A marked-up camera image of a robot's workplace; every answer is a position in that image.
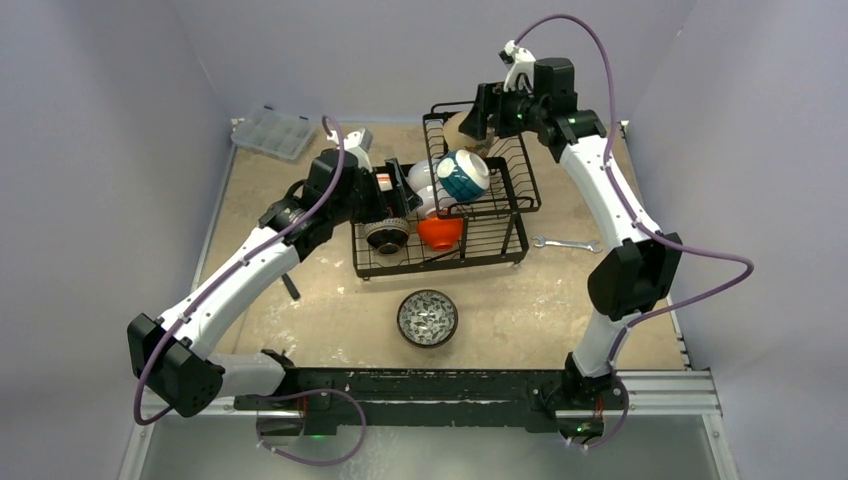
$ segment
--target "gray wall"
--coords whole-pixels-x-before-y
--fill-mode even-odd
[[[115,478],[127,323],[187,293],[227,116],[167,0],[0,2],[0,478]]]
[[[652,214],[757,271],[680,313],[743,478],[848,472],[848,3],[699,0],[633,116]],[[687,259],[678,299],[736,267]]]
[[[418,122],[432,104],[471,100],[478,83],[502,80],[498,51],[554,12],[582,17],[605,39],[628,118],[695,0],[173,3],[230,115],[269,103],[301,115]],[[606,110],[602,66],[579,27],[546,25],[524,44],[537,57],[570,57],[582,105]]]

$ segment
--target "table surface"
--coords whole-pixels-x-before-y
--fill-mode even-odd
[[[358,125],[346,125],[345,131]],[[414,125],[367,125],[374,134],[375,165],[426,158],[424,133]],[[527,235],[585,241],[598,228],[571,178],[533,135],[525,135],[542,206],[523,215]],[[623,140],[614,155],[635,189]],[[267,206],[330,144],[318,135],[294,164],[240,150],[224,194],[201,274],[206,279],[244,242]],[[233,324],[219,353],[285,350],[300,366],[398,368],[562,368],[577,346],[592,305],[589,273],[604,255],[569,248],[531,248],[520,268],[510,265],[459,269],[365,282],[353,270],[350,226],[336,228],[290,276],[302,298],[293,301],[275,282]],[[446,293],[459,310],[459,327],[445,345],[421,349],[401,337],[396,323],[401,301],[431,288]],[[634,329],[619,357],[621,368],[682,369],[677,337],[668,315]]]

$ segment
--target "white bowl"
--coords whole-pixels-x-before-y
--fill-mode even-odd
[[[433,165],[438,165],[439,160],[433,159]],[[430,162],[427,160],[422,160],[412,168],[409,169],[409,173],[406,175],[406,181],[409,183],[409,186],[412,187],[412,191],[417,192],[424,187],[433,185],[433,177],[432,173],[430,173]]]
[[[436,212],[436,197],[433,194],[433,186],[427,185],[416,193],[424,201],[424,204],[416,210],[418,215],[421,218],[435,217],[438,212]],[[436,193],[439,195],[439,208],[442,210],[456,203],[456,199],[448,195],[448,192],[441,185],[439,185],[439,190]]]

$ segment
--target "orange bowl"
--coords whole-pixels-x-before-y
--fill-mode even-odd
[[[462,219],[428,218],[418,224],[417,230],[418,236],[427,246],[437,252],[444,252],[453,248],[462,237]]]

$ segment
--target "black patterned bowl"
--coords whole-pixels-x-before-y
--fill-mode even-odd
[[[444,345],[456,332],[459,313],[442,292],[419,290],[406,297],[398,310],[398,329],[416,347]]]

